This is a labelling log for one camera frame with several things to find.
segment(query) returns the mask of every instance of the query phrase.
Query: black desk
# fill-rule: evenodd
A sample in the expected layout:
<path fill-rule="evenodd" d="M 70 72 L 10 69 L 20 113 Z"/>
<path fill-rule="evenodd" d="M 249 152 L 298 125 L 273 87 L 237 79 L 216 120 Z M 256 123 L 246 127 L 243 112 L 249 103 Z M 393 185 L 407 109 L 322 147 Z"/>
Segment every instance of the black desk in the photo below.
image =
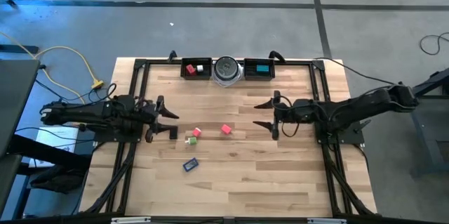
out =
<path fill-rule="evenodd" d="M 38 60 L 0 60 L 0 215 L 22 156 L 73 169 L 88 169 L 91 162 L 87 157 L 14 134 L 38 68 Z"/>

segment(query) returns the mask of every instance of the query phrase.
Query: teal object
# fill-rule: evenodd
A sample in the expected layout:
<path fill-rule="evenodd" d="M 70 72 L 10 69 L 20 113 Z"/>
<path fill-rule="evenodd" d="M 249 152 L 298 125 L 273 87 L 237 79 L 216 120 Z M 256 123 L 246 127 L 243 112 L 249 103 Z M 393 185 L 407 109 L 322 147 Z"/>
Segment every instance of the teal object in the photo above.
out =
<path fill-rule="evenodd" d="M 255 71 L 256 72 L 268 73 L 269 72 L 269 66 L 268 65 L 256 65 L 255 66 Z"/>

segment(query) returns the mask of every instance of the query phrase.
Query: red cube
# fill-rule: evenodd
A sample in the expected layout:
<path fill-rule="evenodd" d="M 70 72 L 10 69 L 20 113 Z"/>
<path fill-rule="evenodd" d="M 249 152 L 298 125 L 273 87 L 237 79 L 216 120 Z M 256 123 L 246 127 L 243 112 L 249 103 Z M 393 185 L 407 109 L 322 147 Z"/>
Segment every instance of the red cube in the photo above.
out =
<path fill-rule="evenodd" d="M 186 66 L 185 69 L 187 70 L 189 75 L 191 75 L 191 76 L 195 76 L 196 75 L 196 70 L 195 70 L 195 68 L 192 65 Z"/>
<path fill-rule="evenodd" d="M 226 125 L 226 124 L 224 124 L 222 126 L 222 131 L 223 131 L 223 133 L 230 134 L 231 133 L 231 127 Z"/>
<path fill-rule="evenodd" d="M 194 132 L 192 133 L 195 137 L 199 137 L 201 135 L 201 130 L 199 128 L 195 128 Z"/>

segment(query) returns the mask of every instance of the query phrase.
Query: white paper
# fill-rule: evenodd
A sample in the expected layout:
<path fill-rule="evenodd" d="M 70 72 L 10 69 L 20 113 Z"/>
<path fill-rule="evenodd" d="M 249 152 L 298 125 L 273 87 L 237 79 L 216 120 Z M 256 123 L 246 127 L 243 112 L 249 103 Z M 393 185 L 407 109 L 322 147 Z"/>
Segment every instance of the white paper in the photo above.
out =
<path fill-rule="evenodd" d="M 40 129 L 45 129 L 47 131 L 54 133 L 57 136 L 61 136 L 64 138 L 76 139 L 78 137 L 78 128 L 68 126 L 52 126 L 52 127 L 41 127 Z M 72 153 L 75 151 L 75 144 L 74 144 L 75 140 L 61 139 L 59 137 L 52 135 L 51 133 L 42 130 L 39 130 L 39 132 L 37 133 L 36 141 L 39 143 L 50 145 L 52 147 L 71 144 L 64 147 L 58 147 L 58 149 Z M 52 167 L 54 164 L 41 160 L 36 160 L 36 165 L 37 167 Z M 29 160 L 29 167 L 34 168 L 34 159 Z"/>

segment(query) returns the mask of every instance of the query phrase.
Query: yellow cable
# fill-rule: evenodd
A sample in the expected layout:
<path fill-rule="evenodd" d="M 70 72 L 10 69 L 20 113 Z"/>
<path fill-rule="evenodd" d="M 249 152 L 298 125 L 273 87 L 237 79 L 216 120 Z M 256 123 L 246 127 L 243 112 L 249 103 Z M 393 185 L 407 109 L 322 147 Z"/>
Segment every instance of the yellow cable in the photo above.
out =
<path fill-rule="evenodd" d="M 55 49 L 55 48 L 68 49 L 68 50 L 70 50 L 70 51 L 76 53 L 77 55 L 79 55 L 79 56 L 81 57 L 81 59 L 83 59 L 84 64 L 86 64 L 86 67 L 87 67 L 89 73 L 90 73 L 91 76 L 92 76 L 94 85 L 96 85 L 97 83 L 99 83 L 98 79 L 96 79 L 95 76 L 93 75 L 92 70 L 91 70 L 91 67 L 90 67 L 89 64 L 87 63 L 87 60 L 84 58 L 83 55 L 80 54 L 80 52 L 74 50 L 73 48 L 69 48 L 69 47 L 66 47 L 66 46 L 54 46 L 54 47 L 51 47 L 51 48 L 47 48 L 46 50 L 44 50 L 44 51 L 42 51 L 42 52 L 39 52 L 39 53 L 37 53 L 36 55 L 33 55 L 31 52 L 29 52 L 29 51 L 28 51 L 22 44 L 20 44 L 20 43 L 19 43 L 17 40 L 15 40 L 13 37 L 10 37 L 10 36 L 8 36 L 7 34 L 5 34 L 5 33 L 3 33 L 3 32 L 0 32 L 0 34 L 3 35 L 3 36 L 5 36 L 6 38 L 10 39 L 13 43 L 15 43 L 17 46 L 19 46 L 20 48 L 22 48 L 25 52 L 27 52 L 27 53 L 29 54 L 29 56 L 31 56 L 31 57 L 32 57 L 33 59 L 35 59 L 35 60 L 38 60 L 38 57 L 39 57 L 40 55 L 43 55 L 44 53 L 46 53 L 46 52 L 48 52 L 48 51 L 50 51 L 50 50 L 52 50 L 52 49 Z M 50 75 L 47 73 L 46 70 L 43 70 L 43 73 L 45 73 L 45 75 L 47 76 L 47 78 L 48 78 L 48 80 L 49 80 L 50 82 L 52 82 L 53 84 L 55 84 L 55 85 L 57 85 L 57 86 L 59 86 L 59 87 L 61 87 L 61 88 L 64 88 L 64 89 L 66 89 L 66 90 L 68 90 L 68 91 L 70 91 L 70 92 L 76 94 L 76 95 L 78 96 L 78 98 L 81 100 L 81 102 L 82 102 L 83 104 L 86 104 L 86 102 L 84 102 L 84 99 L 81 97 L 81 95 L 80 95 L 79 93 L 77 93 L 76 91 L 72 90 L 71 88 L 69 88 L 69 87 L 67 87 L 67 86 L 64 86 L 64 85 L 62 85 L 62 84 L 59 84 L 58 82 L 56 82 L 56 81 L 54 81 L 53 79 L 51 79 Z"/>

